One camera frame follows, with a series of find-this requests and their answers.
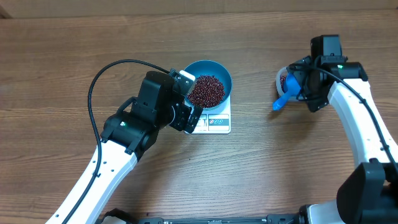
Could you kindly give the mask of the blue plastic measuring scoop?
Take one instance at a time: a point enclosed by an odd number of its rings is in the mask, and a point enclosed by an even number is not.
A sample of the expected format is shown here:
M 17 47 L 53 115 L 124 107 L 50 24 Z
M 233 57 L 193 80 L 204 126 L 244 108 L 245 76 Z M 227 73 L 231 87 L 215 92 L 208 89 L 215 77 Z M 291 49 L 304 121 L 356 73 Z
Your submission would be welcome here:
M 301 87 L 298 81 L 291 73 L 287 75 L 284 87 L 285 87 L 285 94 L 280 96 L 275 102 L 273 102 L 272 109 L 274 111 L 281 110 L 285 106 L 285 104 L 289 101 L 289 98 L 291 96 L 297 96 L 301 91 Z

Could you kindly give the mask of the blue metal bowl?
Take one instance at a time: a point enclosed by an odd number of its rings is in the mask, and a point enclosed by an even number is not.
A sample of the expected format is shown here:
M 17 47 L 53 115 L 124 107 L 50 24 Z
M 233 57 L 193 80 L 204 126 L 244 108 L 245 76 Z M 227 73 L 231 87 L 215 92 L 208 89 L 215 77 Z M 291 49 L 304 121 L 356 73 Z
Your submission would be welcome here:
M 229 98 L 233 89 L 233 80 L 229 71 L 222 64 L 212 60 L 199 60 L 191 63 L 184 70 L 196 78 L 202 75 L 217 78 L 224 86 L 224 97 L 217 106 L 204 108 L 203 110 L 215 110 L 220 106 L 223 107 L 224 102 Z

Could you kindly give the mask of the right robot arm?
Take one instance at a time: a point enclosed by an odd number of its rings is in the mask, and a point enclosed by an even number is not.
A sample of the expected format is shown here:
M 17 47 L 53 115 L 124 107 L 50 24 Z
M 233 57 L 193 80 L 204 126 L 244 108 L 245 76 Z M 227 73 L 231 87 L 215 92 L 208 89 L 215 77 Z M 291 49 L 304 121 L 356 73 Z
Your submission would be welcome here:
M 287 66 L 282 100 L 314 113 L 332 106 L 344 127 L 354 171 L 331 202 L 305 206 L 305 223 L 397 223 L 397 143 L 374 103 L 368 75 L 343 55 L 338 35 L 311 42 L 311 54 Z

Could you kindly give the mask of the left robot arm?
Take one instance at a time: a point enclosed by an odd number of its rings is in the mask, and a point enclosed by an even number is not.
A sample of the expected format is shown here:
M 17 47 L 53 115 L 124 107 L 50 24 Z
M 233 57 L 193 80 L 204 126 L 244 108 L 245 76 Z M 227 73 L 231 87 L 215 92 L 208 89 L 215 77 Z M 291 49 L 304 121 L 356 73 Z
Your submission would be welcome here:
M 162 128 L 192 133 L 202 109 L 184 101 L 195 82 L 195 76 L 184 70 L 147 72 L 138 96 L 128 99 L 105 121 L 90 163 L 48 222 L 95 223 Z

